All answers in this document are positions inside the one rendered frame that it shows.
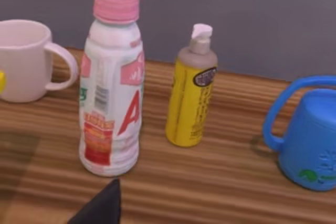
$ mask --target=yellow object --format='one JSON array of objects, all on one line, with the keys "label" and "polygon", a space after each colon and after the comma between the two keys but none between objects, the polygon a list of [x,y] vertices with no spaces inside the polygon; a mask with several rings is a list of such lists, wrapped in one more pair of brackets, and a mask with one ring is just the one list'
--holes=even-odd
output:
[{"label": "yellow object", "polygon": [[216,67],[193,69],[176,61],[165,129],[171,143],[191,147],[200,142],[215,72]]},{"label": "yellow object", "polygon": [[0,71],[0,93],[4,90],[6,84],[5,73]]}]

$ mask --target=white spray nozzle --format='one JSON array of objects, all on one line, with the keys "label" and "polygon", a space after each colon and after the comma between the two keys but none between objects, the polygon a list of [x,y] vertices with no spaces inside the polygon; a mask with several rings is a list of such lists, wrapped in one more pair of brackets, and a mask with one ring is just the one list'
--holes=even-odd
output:
[{"label": "white spray nozzle", "polygon": [[191,38],[196,40],[210,39],[212,30],[212,27],[209,25],[195,24]]}]

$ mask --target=black oval logo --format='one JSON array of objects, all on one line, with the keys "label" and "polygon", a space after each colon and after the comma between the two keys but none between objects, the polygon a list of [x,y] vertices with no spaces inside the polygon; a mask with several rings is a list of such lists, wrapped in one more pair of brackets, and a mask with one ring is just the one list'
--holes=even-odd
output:
[{"label": "black oval logo", "polygon": [[206,87],[214,81],[216,72],[217,72],[216,67],[206,69],[195,75],[193,82],[198,87]]}]

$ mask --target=blue mug handle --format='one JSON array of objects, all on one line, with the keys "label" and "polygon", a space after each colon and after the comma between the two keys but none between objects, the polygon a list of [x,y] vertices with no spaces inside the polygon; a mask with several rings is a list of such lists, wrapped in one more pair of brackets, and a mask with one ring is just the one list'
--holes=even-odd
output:
[{"label": "blue mug handle", "polygon": [[274,120],[282,108],[282,106],[287,102],[287,100],[297,91],[298,89],[307,87],[307,86],[316,86],[316,85],[333,85],[336,86],[336,76],[312,76],[298,79],[292,82],[287,89],[285,89],[275,101],[275,103],[269,109],[269,112],[265,118],[262,134],[264,135],[264,141],[269,148],[274,151],[280,151],[283,145],[283,138],[272,135],[272,126]]}]

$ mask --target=white bottle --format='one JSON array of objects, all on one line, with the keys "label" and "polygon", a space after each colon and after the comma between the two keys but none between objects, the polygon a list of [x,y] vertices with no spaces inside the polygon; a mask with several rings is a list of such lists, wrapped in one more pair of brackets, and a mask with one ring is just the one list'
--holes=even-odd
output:
[{"label": "white bottle", "polygon": [[79,156],[100,176],[126,173],[137,162],[144,53],[136,20],[139,0],[94,0],[80,78]]}]

